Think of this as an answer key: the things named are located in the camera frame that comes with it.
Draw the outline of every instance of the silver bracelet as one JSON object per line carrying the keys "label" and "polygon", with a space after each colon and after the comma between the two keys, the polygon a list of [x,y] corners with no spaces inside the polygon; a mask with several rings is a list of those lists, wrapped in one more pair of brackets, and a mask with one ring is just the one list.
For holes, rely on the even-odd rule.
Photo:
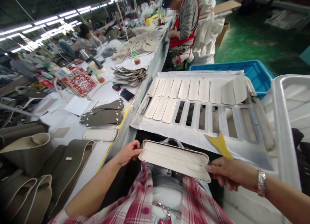
{"label": "silver bracelet", "polygon": [[265,195],[266,195],[266,175],[261,170],[258,170],[258,189],[257,189],[257,194],[260,197],[265,197]]}

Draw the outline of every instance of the blue plastic crate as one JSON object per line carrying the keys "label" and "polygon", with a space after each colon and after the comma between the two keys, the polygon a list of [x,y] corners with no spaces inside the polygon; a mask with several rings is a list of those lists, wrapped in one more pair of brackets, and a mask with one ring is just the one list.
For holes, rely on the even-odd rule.
{"label": "blue plastic crate", "polygon": [[274,79],[270,70],[259,60],[190,66],[189,70],[244,70],[260,99],[266,95]]}

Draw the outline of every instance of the plaid shirt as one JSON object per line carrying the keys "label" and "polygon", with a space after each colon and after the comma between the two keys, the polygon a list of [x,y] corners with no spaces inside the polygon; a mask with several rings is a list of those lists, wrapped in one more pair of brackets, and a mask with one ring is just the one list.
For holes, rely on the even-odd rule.
{"label": "plaid shirt", "polygon": [[[150,224],[152,217],[153,180],[148,163],[133,182],[128,196],[118,199],[90,218],[68,218],[61,211],[50,224]],[[193,178],[183,176],[181,224],[232,224],[232,220]]]}

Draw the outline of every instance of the hand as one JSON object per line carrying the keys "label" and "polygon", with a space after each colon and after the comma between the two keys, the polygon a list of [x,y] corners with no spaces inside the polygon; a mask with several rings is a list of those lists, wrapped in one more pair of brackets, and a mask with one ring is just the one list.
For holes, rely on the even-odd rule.
{"label": "hand", "polygon": [[142,152],[140,149],[140,143],[138,140],[134,140],[125,145],[112,160],[114,160],[119,166],[126,165],[130,160],[136,160],[138,155]]}
{"label": "hand", "polygon": [[177,37],[178,31],[176,30],[169,30],[168,32],[168,38]]}
{"label": "hand", "polygon": [[215,159],[207,165],[206,170],[213,174],[213,179],[217,179],[219,184],[230,190],[238,191],[238,186],[257,192],[258,171],[244,163],[234,159],[221,157]]}

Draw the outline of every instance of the black smartphone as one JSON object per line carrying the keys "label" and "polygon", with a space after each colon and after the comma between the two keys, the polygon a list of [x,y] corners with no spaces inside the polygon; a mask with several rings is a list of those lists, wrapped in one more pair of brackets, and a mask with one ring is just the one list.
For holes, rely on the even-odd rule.
{"label": "black smartphone", "polygon": [[120,91],[120,86],[119,85],[113,85],[112,88],[115,90],[115,91]]}
{"label": "black smartphone", "polygon": [[135,95],[125,88],[119,93],[119,95],[123,97],[125,100],[127,100],[128,102],[130,102],[133,98],[135,98]]}

